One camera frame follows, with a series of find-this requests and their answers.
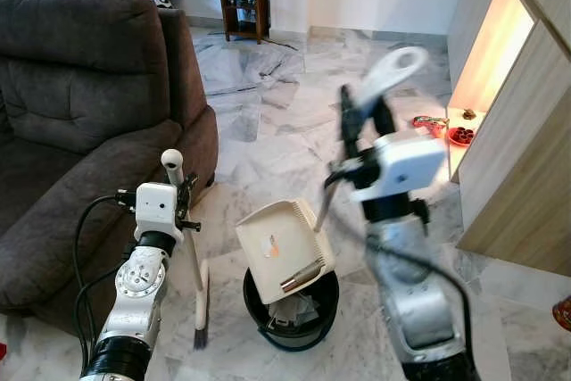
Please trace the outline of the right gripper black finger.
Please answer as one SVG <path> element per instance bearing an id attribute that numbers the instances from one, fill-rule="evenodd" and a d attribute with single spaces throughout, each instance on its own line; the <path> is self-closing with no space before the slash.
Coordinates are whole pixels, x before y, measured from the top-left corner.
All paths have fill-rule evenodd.
<path id="1" fill-rule="evenodd" d="M 387 101 L 382 95 L 372 104 L 371 119 L 374 129 L 380 137 L 397 132 L 396 121 L 391 108 L 389 108 Z"/>
<path id="2" fill-rule="evenodd" d="M 340 141 L 342 141 L 343 159 L 350 160 L 359 156 L 360 114 L 352 99 L 350 85 L 339 87 Z"/>

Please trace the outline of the dark brown sofa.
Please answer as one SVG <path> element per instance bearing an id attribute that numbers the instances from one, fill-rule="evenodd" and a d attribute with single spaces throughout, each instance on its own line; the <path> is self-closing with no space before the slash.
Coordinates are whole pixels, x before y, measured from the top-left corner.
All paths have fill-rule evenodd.
<path id="1" fill-rule="evenodd" d="M 186 14 L 152 0 L 0 0 L 0 313 L 74 335 L 89 283 L 95 323 L 132 241 L 132 214 L 106 202 L 166 180 L 179 150 L 211 185 L 218 125 Z"/>

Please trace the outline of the light oak cabinet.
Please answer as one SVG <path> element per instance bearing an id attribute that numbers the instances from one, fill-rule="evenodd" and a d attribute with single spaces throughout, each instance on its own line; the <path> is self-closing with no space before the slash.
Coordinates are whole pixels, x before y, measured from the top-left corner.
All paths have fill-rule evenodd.
<path id="1" fill-rule="evenodd" d="M 460 245 L 560 275 L 571 261 L 570 1 L 459 0 L 446 38 L 448 113 L 475 132 L 451 156 Z"/>

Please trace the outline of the red plate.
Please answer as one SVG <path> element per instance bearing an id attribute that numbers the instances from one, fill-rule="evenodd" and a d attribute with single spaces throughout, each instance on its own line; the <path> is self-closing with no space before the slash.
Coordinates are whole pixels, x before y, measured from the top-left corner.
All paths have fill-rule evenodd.
<path id="1" fill-rule="evenodd" d="M 450 144 L 456 145 L 457 147 L 468 147 L 472 145 L 475 137 L 475 131 L 471 128 L 464 127 L 451 127 L 449 131 L 446 132 L 446 139 Z"/>

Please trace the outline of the cream long-handled dustpan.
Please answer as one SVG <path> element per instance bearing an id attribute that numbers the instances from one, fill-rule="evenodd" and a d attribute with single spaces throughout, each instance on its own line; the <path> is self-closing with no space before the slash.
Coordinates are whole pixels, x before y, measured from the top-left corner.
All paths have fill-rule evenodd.
<path id="1" fill-rule="evenodd" d="M 423 47 L 405 46 L 385 54 L 368 70 L 359 87 L 351 87 L 356 111 L 360 114 L 360 143 L 375 142 L 371 108 L 376 99 L 396 85 L 423 70 L 429 53 Z M 378 177 L 376 168 L 344 168 L 343 150 L 338 160 L 329 165 L 329 174 L 322 182 L 323 201 L 315 213 L 303 199 L 281 199 L 261 207 L 236 225 L 236 234 L 249 263 L 254 284 L 260 291 L 262 303 L 270 304 L 286 298 L 280 283 L 294 272 L 314 261 L 326 263 L 323 275 L 335 269 L 335 256 L 322 226 L 327 220 L 329 206 L 340 184 L 353 189 L 366 185 L 368 178 Z M 382 225 L 399 236 L 420 241 L 424 235 L 423 202 L 411 199 L 411 192 L 355 202 L 366 213 L 372 225 Z"/>

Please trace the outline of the brown metallic cylinder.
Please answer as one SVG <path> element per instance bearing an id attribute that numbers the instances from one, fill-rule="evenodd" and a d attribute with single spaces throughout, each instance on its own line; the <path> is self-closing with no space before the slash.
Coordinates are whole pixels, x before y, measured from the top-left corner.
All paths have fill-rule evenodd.
<path id="1" fill-rule="evenodd" d="M 321 276 L 325 267 L 326 263 L 321 260 L 307 264 L 307 266 L 294 272 L 293 275 L 282 280 L 280 283 L 281 291 L 286 295 L 289 295 L 298 290 L 298 288 L 305 287 Z"/>

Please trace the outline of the black trash bin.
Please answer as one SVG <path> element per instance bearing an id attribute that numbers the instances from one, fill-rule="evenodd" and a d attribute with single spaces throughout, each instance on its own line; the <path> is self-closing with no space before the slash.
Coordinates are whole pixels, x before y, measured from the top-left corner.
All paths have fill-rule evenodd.
<path id="1" fill-rule="evenodd" d="M 325 340 L 338 312 L 339 282 L 334 272 L 320 277 L 317 282 L 304 287 L 299 295 L 309 298 L 317 316 L 301 324 L 278 324 L 270 316 L 269 306 L 261 302 L 254 284 L 252 272 L 246 270 L 242 284 L 244 306 L 260 332 L 273 347 L 283 352 L 305 352 Z"/>

